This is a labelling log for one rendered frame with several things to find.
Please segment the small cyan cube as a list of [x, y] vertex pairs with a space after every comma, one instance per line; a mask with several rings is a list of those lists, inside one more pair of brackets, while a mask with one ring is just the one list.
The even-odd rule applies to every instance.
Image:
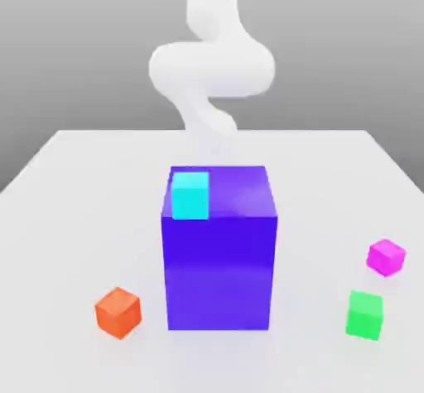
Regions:
[[176, 220], [209, 218], [208, 172], [175, 172], [171, 181], [171, 211]]

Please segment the small orange cube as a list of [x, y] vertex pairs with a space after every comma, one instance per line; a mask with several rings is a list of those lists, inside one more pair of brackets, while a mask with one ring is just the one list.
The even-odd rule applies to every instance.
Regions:
[[94, 306], [98, 326], [124, 339], [142, 321], [140, 299], [119, 287], [108, 292]]

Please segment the small magenta cube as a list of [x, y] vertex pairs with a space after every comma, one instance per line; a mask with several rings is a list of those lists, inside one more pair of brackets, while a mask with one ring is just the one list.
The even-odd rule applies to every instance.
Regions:
[[388, 277], [402, 269], [406, 255], [402, 247], [383, 239], [369, 247], [366, 264], [380, 275]]

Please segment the small green cube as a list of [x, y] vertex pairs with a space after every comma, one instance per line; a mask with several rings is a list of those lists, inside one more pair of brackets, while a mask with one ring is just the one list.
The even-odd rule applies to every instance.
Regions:
[[383, 326], [383, 297], [352, 290], [345, 332], [348, 335], [378, 341]]

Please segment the large purple box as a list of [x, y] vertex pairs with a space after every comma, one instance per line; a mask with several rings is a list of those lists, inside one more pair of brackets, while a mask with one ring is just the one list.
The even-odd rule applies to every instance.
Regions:
[[161, 237], [170, 330], [269, 327], [277, 210], [264, 166], [172, 166], [209, 176], [209, 217], [174, 219], [166, 186]]

